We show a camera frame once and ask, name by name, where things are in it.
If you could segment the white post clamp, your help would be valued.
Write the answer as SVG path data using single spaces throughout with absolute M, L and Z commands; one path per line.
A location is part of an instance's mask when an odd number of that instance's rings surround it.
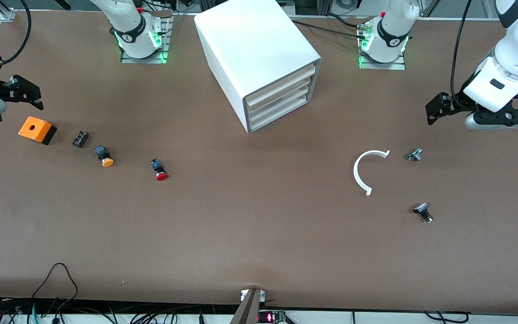
M 243 300 L 245 299 L 245 297 L 249 293 L 249 291 L 250 291 L 250 289 L 241 290 L 241 293 L 240 293 L 240 302 L 241 303 L 243 302 Z M 266 301 L 266 293 L 264 290 L 260 290 L 259 302 L 265 303 L 265 301 Z

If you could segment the orange button enclosure box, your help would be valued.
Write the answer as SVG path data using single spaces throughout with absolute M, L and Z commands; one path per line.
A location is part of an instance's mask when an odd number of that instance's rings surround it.
M 56 132 L 56 126 L 48 121 L 30 116 L 23 123 L 18 135 L 33 142 L 49 145 Z

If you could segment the red mushroom push button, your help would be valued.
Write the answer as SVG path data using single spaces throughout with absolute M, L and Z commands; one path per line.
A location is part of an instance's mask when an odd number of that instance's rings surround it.
M 160 162 L 159 159 L 155 158 L 150 161 L 151 167 L 153 171 L 156 173 L 157 181 L 164 181 L 168 178 L 168 174 L 164 169 L 164 165 Z

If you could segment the yellow mushroom push button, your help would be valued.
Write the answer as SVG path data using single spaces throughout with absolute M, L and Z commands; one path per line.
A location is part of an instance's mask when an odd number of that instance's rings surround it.
M 114 164 L 114 160 L 111 158 L 111 155 L 105 146 L 99 145 L 95 147 L 94 153 L 103 167 L 110 167 Z

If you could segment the grey left arm base plate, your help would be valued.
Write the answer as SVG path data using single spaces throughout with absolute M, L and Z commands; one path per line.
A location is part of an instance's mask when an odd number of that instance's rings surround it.
M 392 62 L 378 62 L 373 60 L 368 54 L 360 53 L 358 58 L 358 67 L 362 69 L 375 70 L 396 70 L 404 71 L 406 69 L 404 55 L 401 54 Z

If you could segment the black square push button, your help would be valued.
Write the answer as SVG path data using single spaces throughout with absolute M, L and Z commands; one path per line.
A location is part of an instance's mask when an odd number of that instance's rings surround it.
M 421 216 L 423 223 L 431 223 L 433 216 L 429 213 L 430 203 L 425 202 L 413 208 L 413 213 Z

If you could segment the small red LED device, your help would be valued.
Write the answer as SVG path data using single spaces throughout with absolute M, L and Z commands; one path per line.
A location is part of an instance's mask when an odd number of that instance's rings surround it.
M 259 311 L 257 314 L 257 324 L 279 324 L 286 323 L 284 311 Z

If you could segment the white semicircular bracket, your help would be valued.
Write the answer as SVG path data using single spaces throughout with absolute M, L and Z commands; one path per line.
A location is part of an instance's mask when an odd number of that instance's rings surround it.
M 353 164 L 353 168 L 352 168 L 352 172 L 353 172 L 353 178 L 354 180 L 356 181 L 358 187 L 360 187 L 364 192 L 365 192 L 365 195 L 367 197 L 369 197 L 373 191 L 372 187 L 368 186 L 361 178 L 360 176 L 360 173 L 358 171 L 358 166 L 361 162 L 361 160 L 367 156 L 378 156 L 378 157 L 381 157 L 383 159 L 385 159 L 386 157 L 388 157 L 390 154 L 390 150 L 385 150 L 385 151 L 382 151 L 382 150 L 368 150 L 362 154 L 360 154 L 358 156 L 358 158 L 356 159 L 356 161 L 354 162 Z

